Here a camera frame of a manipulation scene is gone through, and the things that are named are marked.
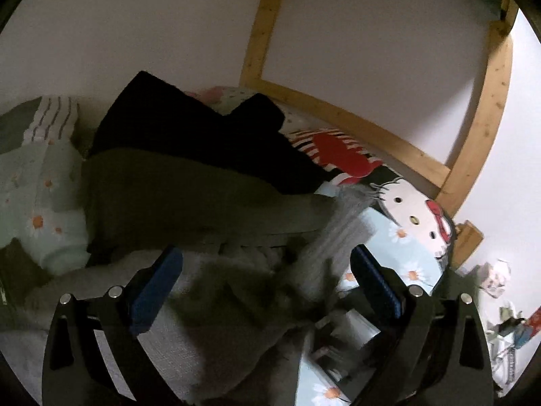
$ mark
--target wooden bed frame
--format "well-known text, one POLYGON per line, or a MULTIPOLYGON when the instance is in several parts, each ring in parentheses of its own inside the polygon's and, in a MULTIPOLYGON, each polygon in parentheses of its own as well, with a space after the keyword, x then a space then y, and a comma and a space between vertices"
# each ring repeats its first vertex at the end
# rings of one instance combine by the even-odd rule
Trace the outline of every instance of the wooden bed frame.
MULTIPOLYGON (((454 217, 481 172, 504 111, 512 65, 513 45, 509 33, 518 12, 516 3, 502 0, 501 20, 489 26, 488 64, 477 110, 456 161, 447 166, 404 139, 343 108, 263 80, 263 67, 281 2, 260 0, 240 85, 325 120, 394 157, 437 186, 436 201, 454 217)), ((454 268, 460 267, 483 240, 483 234, 469 221, 456 228, 458 239, 451 259, 454 268)))

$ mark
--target striped pattern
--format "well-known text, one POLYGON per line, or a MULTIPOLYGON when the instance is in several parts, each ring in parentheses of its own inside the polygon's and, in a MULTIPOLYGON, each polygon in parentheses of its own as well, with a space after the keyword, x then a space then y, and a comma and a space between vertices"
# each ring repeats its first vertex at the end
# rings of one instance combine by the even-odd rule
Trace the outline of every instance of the striped pattern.
POLYGON ((319 157, 319 149, 313 142, 313 137, 316 134, 329 134, 331 136, 334 136, 338 139, 340 139, 344 144, 346 145, 346 148, 349 149, 355 149, 358 148, 357 151, 358 154, 365 155, 369 162, 379 161, 381 159, 375 157, 373 154, 369 153, 367 149, 365 149, 356 139, 351 137, 348 134, 343 133, 339 129, 336 128, 318 128, 316 130, 304 130, 304 131, 295 131, 291 132, 289 134, 286 134, 286 137, 290 141, 291 145, 301 151, 302 153, 305 153, 308 157, 312 159, 312 161, 318 165, 320 165, 325 171, 327 172, 335 172, 335 176, 331 180, 332 184, 342 184, 342 183, 348 183, 350 179, 355 179, 356 177, 353 177, 343 171, 341 171, 339 168, 337 168, 335 165, 331 163, 321 163, 320 157, 319 157))
POLYGON ((43 96, 32 123, 23 133, 23 145, 70 138, 78 116, 78 104, 70 97, 43 96))

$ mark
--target pile of clothes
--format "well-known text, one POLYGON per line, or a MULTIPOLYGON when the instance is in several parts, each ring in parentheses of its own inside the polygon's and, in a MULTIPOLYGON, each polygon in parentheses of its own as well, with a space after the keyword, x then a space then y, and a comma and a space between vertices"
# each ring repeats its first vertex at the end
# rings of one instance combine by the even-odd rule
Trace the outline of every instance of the pile of clothes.
MULTIPOLYGON (((189 403, 295 404, 306 328, 332 305, 351 250, 370 238, 361 214, 371 199, 362 185, 315 194, 328 173, 278 132, 283 120, 261 94, 221 116, 148 73, 129 83, 83 164, 87 268, 27 280, 0 333, 34 398, 60 296, 104 295, 174 244, 183 272, 139 336, 162 377, 189 403)), ((20 246, 9 248, 22 264, 20 246)))

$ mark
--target hello kitty pillow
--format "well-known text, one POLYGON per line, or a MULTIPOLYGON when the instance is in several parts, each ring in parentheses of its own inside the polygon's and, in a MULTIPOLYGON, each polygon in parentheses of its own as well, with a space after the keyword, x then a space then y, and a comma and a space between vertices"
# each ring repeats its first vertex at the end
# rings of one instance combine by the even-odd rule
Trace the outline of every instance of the hello kitty pillow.
POLYGON ((374 208, 398 225, 397 236, 415 237, 434 255, 442 270, 447 266, 455 231, 453 221, 439 204, 338 129, 295 131, 286 137, 329 172, 332 184, 361 183, 370 187, 374 208))

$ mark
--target blue gripper pad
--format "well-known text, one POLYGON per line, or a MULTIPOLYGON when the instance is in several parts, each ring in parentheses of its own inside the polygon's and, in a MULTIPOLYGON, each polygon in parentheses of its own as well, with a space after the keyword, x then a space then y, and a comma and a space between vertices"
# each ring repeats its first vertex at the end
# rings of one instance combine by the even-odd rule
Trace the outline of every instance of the blue gripper pad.
POLYGON ((400 294, 406 286, 398 276, 392 279, 396 273, 383 269, 363 244, 351 251, 350 262, 351 271, 376 316, 382 321, 398 320, 404 313, 404 303, 397 292, 400 294))
POLYGON ((180 249, 168 246, 151 267, 139 270, 125 288, 134 336, 147 332, 182 272, 180 249))

